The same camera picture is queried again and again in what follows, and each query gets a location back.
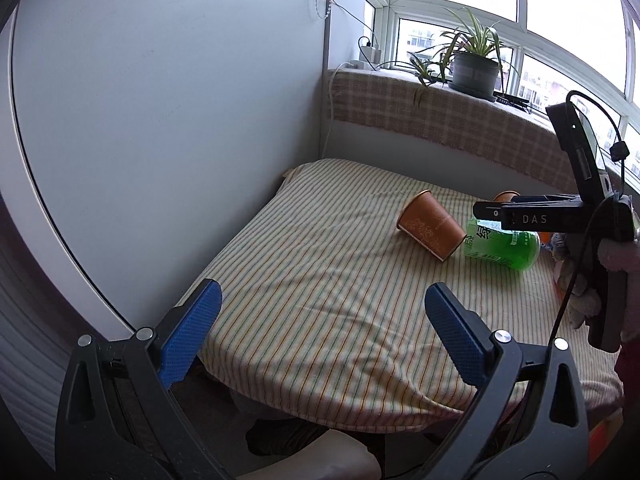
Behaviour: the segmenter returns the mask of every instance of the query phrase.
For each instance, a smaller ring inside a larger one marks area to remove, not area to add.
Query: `blue gripper pad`
[[[424,308],[462,380],[480,388],[493,364],[494,347],[487,325],[462,306],[444,283],[427,289]]]
[[[160,333],[165,320],[174,316],[182,317],[175,329],[166,335],[165,342],[161,343],[161,364],[158,376],[162,386],[167,390],[173,383],[184,380],[196,352],[218,317],[221,306],[220,285],[214,281],[205,280],[183,306],[172,309],[174,312],[168,314],[158,326]],[[181,313],[179,309],[184,309],[185,312]]]

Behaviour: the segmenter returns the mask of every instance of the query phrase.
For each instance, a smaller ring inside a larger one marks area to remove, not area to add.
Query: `brown paper cup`
[[[407,233],[441,262],[449,258],[465,239],[460,224],[432,195],[418,193],[402,211],[397,228]]]
[[[511,202],[514,196],[520,196],[517,191],[503,191],[494,198],[494,202]]]

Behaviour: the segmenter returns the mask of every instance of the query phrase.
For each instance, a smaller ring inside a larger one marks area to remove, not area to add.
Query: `spider plant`
[[[439,72],[439,78],[443,83],[446,82],[444,75],[445,69],[449,67],[452,58],[459,52],[468,52],[470,54],[475,54],[476,56],[487,58],[491,56],[491,54],[495,53],[495,61],[498,63],[502,91],[504,92],[504,74],[502,72],[503,61],[500,57],[500,48],[504,46],[504,44],[500,41],[498,33],[494,29],[494,25],[498,22],[495,22],[491,27],[485,27],[467,7],[463,7],[463,9],[466,10],[469,15],[469,19],[471,21],[470,25],[468,25],[457,12],[445,9],[460,22],[460,25],[457,26],[455,30],[446,30],[441,33],[440,37],[447,38],[449,41],[447,41],[447,43],[430,46],[410,54],[410,62],[418,73],[418,80],[422,85],[428,86],[435,81],[431,81],[427,84],[425,83],[425,79],[428,78],[432,80]],[[433,54],[433,57],[440,54],[438,60],[424,62],[415,55],[435,48],[436,46],[441,47]],[[430,68],[431,65],[437,66],[438,70]]]

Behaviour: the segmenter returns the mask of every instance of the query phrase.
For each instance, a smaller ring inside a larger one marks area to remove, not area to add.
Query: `plant pot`
[[[497,61],[469,52],[456,54],[453,63],[451,88],[465,94],[495,101],[495,82],[500,74]]]

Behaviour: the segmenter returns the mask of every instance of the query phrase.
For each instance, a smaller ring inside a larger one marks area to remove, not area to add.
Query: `mattress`
[[[291,171],[277,195],[210,263],[222,311],[200,350],[207,370],[240,394],[343,430],[418,431],[460,416],[476,390],[462,382],[424,313],[445,282],[492,330],[546,344],[559,298],[546,251],[517,272],[458,250],[441,263],[396,229],[423,189],[461,224],[475,198],[346,160]],[[615,405],[615,355],[567,322],[589,409]],[[519,384],[511,402],[522,397]]]

